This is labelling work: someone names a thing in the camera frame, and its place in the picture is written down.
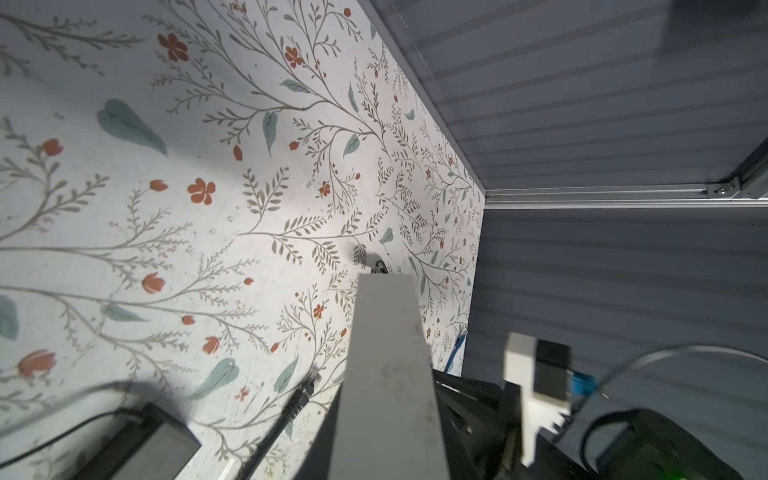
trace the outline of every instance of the blue object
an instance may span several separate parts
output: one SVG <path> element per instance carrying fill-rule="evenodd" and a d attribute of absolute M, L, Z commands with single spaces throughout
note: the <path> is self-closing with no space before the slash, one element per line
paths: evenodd
<path fill-rule="evenodd" d="M 571 392 L 576 395 L 590 396 L 598 390 L 598 380 L 586 373 L 574 372 L 571 380 Z"/>
<path fill-rule="evenodd" d="M 458 339 L 456 339 L 456 344 L 453 346 L 453 351 L 451 352 L 451 356 L 448 357 L 448 363 L 445 364 L 445 370 L 443 370 L 443 373 L 448 373 L 448 371 L 453 366 L 453 357 L 456 356 L 456 352 L 458 352 L 458 349 L 462 348 L 462 344 L 464 343 L 464 339 L 467 338 L 466 333 L 462 333 L 458 336 Z"/>

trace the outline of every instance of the orange flower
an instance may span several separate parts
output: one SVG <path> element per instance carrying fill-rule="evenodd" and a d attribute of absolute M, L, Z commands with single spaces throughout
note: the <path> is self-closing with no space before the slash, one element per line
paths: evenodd
<path fill-rule="evenodd" d="M 328 197 L 328 194 L 331 193 L 331 184 L 323 182 L 323 186 L 319 188 L 319 191 L 324 197 Z"/>
<path fill-rule="evenodd" d="M 155 294 L 163 289 L 165 280 L 157 277 L 157 272 L 150 273 L 144 280 L 141 281 L 141 286 L 150 295 Z"/>
<path fill-rule="evenodd" d="M 18 374 L 28 379 L 35 377 L 35 372 L 49 372 L 56 365 L 55 353 L 47 350 L 35 350 L 18 363 Z"/>
<path fill-rule="evenodd" d="M 215 336 L 209 336 L 205 340 L 206 343 L 203 345 L 203 351 L 208 355 L 219 349 L 219 339 Z"/>
<path fill-rule="evenodd" d="M 187 46 L 184 43 L 180 42 L 178 38 L 176 38 L 176 35 L 171 33 L 168 35 L 168 39 L 166 39 L 163 35 L 158 35 L 157 41 L 160 42 L 161 47 L 168 49 L 169 60 L 187 61 L 190 59 L 187 56 L 187 51 L 189 50 L 189 48 L 187 48 Z"/>
<path fill-rule="evenodd" d="M 166 188 L 168 188 L 168 186 L 162 180 L 152 180 L 149 183 L 149 188 L 151 188 L 152 190 L 154 190 L 156 192 L 161 192 L 161 191 L 165 190 Z"/>
<path fill-rule="evenodd" d="M 61 153 L 64 147 L 58 144 L 58 139 L 52 138 L 43 142 L 43 151 L 49 156 L 53 157 Z"/>
<path fill-rule="evenodd" d="M 293 47 L 286 47 L 286 60 L 290 63 L 291 68 L 296 68 L 297 65 L 304 63 L 299 52 Z"/>
<path fill-rule="evenodd" d="M 250 389 L 243 387 L 242 389 L 240 389 L 240 393 L 235 395 L 235 400 L 240 400 L 241 402 L 245 402 L 245 398 L 248 396 L 249 393 L 250 393 Z"/>
<path fill-rule="evenodd" d="M 210 195 L 215 191 L 216 184 L 214 182 L 208 182 L 208 185 L 206 185 L 202 178 L 196 179 L 194 184 L 187 187 L 187 192 L 192 194 L 193 204 L 198 204 L 205 200 L 204 203 L 210 205 L 211 202 L 214 201 Z"/>

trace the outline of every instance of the floral patterned surface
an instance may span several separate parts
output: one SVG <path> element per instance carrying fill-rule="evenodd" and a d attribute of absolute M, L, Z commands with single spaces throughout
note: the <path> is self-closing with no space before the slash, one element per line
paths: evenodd
<path fill-rule="evenodd" d="M 155 400 L 203 443 L 180 478 L 219 478 L 314 364 L 318 392 L 257 473 L 291 478 L 343 380 L 357 274 L 379 258 L 415 274 L 445 366 L 483 199 L 357 4 L 3 9 L 4 457 Z M 0 478 L 67 478 L 108 423 Z"/>

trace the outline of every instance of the corrugated panel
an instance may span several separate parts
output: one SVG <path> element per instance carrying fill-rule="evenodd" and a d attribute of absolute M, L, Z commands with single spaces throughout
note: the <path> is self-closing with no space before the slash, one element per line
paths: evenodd
<path fill-rule="evenodd" d="M 717 181 L 768 132 L 764 0 L 372 3 L 489 189 Z"/>
<path fill-rule="evenodd" d="M 768 211 L 487 210 L 463 375 L 500 382 L 509 331 L 570 345 L 574 367 L 596 376 L 675 343 L 768 355 Z M 560 446 L 578 460 L 589 422 L 632 406 L 679 422 L 744 478 L 765 477 L 768 365 L 679 356 L 629 372 Z M 615 433 L 595 437 L 590 457 Z"/>

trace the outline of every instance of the white cable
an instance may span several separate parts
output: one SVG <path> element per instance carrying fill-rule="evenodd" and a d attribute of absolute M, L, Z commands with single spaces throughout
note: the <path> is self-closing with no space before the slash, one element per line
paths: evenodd
<path fill-rule="evenodd" d="M 598 387 L 594 392 L 600 392 L 611 383 L 616 377 L 628 370 L 639 369 L 642 366 L 646 366 L 649 363 L 657 362 L 669 358 L 671 356 L 684 355 L 687 353 L 726 353 L 730 355 L 745 356 L 749 359 L 755 359 L 764 363 L 768 363 L 768 358 L 758 355 L 756 353 L 747 352 L 746 350 L 733 348 L 731 346 L 724 345 L 704 345 L 697 343 L 688 343 L 685 345 L 666 346 L 653 352 L 644 353 L 628 362 L 624 362 L 615 369 L 608 372 L 598 383 Z M 552 439 L 552 444 L 555 444 L 563 438 L 568 429 L 573 425 L 574 418 L 584 408 L 587 401 L 594 395 L 594 392 L 585 396 L 581 401 L 572 409 L 571 415 L 565 419 L 565 424 L 562 426 L 558 434 Z"/>

